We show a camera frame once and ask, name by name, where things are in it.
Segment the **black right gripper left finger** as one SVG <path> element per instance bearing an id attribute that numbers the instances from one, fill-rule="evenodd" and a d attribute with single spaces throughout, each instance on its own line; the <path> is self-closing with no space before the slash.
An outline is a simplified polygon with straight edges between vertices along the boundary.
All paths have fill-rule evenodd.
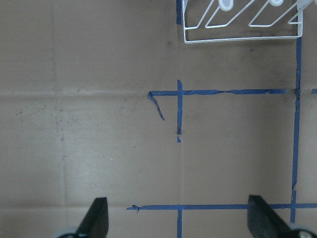
<path id="1" fill-rule="evenodd" d="M 95 198 L 75 232 L 76 238 L 106 238 L 109 227 L 106 197 Z"/>

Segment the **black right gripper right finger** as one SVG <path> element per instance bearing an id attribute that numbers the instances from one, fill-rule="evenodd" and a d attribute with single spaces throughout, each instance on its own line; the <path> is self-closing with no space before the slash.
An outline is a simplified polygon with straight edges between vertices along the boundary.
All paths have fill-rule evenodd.
<path id="1" fill-rule="evenodd" d="M 259 195 L 248 198 L 247 226 L 254 238 L 294 238 L 290 227 Z"/>

